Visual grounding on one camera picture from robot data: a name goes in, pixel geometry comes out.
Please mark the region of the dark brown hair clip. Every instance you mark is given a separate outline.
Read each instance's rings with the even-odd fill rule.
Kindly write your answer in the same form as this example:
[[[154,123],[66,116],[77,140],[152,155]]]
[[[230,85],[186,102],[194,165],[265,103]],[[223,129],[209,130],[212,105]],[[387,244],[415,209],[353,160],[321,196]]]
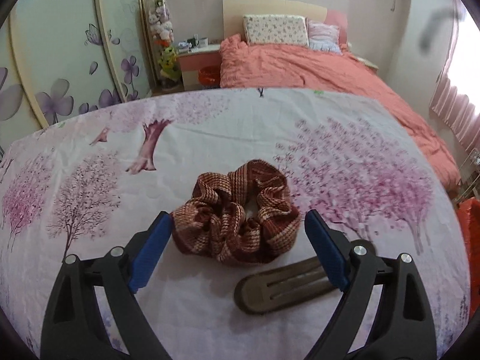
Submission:
[[[338,250],[332,241],[314,246],[317,255],[312,258],[241,279],[233,293],[236,306],[246,314],[269,314],[334,291],[321,262]]]

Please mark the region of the brown striped scrunchie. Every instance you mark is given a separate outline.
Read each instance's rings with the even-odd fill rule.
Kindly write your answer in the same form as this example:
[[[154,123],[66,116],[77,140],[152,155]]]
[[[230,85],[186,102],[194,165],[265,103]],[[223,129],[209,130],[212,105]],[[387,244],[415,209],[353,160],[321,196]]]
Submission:
[[[181,253],[226,265],[272,262],[293,248],[300,226],[287,178],[260,159],[227,174],[199,175],[172,217]]]

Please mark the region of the red plastic trash bag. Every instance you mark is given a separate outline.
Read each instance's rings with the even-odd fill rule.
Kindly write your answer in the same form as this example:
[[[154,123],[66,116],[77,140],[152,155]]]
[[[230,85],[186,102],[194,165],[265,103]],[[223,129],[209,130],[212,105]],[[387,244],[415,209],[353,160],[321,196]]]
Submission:
[[[479,199],[472,197],[462,202],[456,209],[460,230],[465,242],[471,289],[479,295]]]

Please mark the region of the red trash bin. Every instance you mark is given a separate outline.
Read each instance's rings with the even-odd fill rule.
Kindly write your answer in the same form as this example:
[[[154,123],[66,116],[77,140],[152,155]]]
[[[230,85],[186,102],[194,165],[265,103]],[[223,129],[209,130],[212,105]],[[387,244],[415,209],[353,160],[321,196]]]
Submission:
[[[199,70],[199,84],[206,88],[218,88],[221,82],[221,66],[206,66]]]

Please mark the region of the floral tree bedsheet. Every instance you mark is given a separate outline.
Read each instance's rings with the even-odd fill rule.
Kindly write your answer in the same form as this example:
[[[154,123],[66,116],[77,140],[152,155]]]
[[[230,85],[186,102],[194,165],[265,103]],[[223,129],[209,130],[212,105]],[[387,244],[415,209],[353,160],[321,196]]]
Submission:
[[[411,253],[433,311],[437,353],[465,328],[470,269],[461,226],[398,102],[310,89],[215,89],[110,106],[12,143],[1,164],[1,308],[24,344],[63,256],[93,258],[191,195],[204,172],[262,159],[350,239]]]

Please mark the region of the pink curtain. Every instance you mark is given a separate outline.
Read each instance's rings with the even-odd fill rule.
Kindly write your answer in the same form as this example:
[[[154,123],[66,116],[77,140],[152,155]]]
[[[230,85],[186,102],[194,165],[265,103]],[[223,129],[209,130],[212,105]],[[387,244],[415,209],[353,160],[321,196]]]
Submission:
[[[439,78],[430,109],[450,127],[466,151],[479,148],[479,106],[473,105],[467,95],[460,94],[448,76]]]

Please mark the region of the right bedside table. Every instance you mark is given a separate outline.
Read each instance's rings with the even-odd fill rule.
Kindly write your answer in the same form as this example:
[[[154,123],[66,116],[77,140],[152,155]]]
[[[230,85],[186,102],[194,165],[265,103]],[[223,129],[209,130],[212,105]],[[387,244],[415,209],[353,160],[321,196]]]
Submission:
[[[378,66],[372,63],[371,61],[367,60],[366,58],[362,58],[358,55],[355,55],[355,59],[363,63],[364,66],[366,66],[368,69],[372,70],[373,72],[378,71]]]

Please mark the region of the floral sliding wardrobe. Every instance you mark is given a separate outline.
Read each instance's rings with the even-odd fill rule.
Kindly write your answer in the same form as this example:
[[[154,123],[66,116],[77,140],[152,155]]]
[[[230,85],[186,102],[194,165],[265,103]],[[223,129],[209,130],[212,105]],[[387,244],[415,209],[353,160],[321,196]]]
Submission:
[[[1,147],[150,96],[140,0],[17,0],[1,26]]]

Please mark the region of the pink white nightstand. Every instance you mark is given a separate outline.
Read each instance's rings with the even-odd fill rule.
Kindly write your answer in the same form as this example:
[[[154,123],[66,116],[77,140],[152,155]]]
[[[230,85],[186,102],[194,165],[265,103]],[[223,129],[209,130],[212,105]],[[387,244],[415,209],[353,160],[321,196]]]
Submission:
[[[209,45],[177,56],[185,91],[202,87],[199,83],[199,71],[202,68],[221,65],[220,48],[219,44]]]

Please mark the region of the pink striped pillow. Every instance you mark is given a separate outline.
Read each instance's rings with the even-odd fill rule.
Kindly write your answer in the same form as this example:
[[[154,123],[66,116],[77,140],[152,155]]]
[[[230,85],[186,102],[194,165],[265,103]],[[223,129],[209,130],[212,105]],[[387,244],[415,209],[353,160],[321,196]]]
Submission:
[[[341,54],[340,29],[336,25],[307,19],[307,34],[311,50]]]

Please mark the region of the coral pink duvet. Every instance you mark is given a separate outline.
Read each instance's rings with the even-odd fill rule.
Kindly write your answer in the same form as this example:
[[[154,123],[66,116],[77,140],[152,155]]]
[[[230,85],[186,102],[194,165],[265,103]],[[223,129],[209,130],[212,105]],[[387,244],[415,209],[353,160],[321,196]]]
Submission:
[[[340,55],[302,46],[248,45],[236,34],[220,44],[222,88],[305,88],[378,100],[407,130],[442,186],[456,192],[461,174],[441,139],[424,118],[351,53]]]

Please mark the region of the plush toy tower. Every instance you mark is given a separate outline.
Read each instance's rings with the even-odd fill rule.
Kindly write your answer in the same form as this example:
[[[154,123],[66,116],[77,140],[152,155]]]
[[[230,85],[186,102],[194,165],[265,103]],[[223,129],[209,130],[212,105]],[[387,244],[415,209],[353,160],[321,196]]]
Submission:
[[[147,0],[148,29],[156,80],[167,91],[176,87],[180,71],[176,66],[173,24],[167,0]]]

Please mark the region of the white mug on nightstand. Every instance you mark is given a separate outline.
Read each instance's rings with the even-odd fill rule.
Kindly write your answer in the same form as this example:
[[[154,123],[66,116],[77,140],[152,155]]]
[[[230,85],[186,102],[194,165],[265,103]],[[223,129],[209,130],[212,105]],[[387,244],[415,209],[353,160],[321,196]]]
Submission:
[[[199,47],[207,47],[208,46],[208,38],[203,37],[199,39]]]

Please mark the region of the white floral pillow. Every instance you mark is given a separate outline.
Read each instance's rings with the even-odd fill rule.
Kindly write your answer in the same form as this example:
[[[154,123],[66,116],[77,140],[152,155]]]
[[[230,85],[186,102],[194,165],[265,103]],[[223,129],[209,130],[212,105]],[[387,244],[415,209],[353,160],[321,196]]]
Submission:
[[[243,27],[249,45],[280,44],[308,47],[306,18],[295,15],[245,15]]]

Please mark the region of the beige pink headboard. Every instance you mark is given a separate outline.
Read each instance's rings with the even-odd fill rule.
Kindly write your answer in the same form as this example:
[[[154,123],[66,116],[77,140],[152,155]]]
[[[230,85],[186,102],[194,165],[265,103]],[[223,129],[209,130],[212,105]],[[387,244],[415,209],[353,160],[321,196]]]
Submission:
[[[347,16],[338,10],[291,0],[223,0],[223,36],[241,33],[244,38],[242,17],[253,15],[296,15],[336,25],[340,29],[339,43],[347,44]]]

